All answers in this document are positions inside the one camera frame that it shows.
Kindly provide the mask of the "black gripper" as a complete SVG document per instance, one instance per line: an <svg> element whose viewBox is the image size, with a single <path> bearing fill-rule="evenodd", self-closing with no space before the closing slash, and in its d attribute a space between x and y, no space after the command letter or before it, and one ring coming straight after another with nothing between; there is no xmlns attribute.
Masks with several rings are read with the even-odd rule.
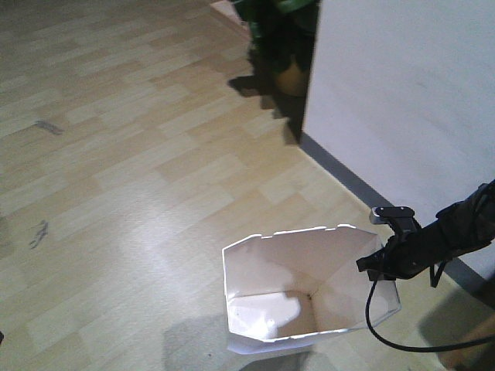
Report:
<svg viewBox="0 0 495 371"><path fill-rule="evenodd" d="M392 236L384 247L359 258L357 270L367 273L370 281L411 279L429 266L428 246L428 239L421 233L412 233L404 240Z"/></svg>

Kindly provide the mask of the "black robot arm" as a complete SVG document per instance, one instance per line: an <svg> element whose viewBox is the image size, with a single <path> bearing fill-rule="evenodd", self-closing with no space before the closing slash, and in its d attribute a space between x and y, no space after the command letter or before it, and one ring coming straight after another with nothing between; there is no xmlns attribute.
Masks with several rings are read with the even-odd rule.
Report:
<svg viewBox="0 0 495 371"><path fill-rule="evenodd" d="M387 224L394 235L379 251L357 260L371 281L408 280L436 264L489 246L494 240L494 182L483 183L465 200L439 211L420 226L407 206L374 207L373 224Z"/></svg>

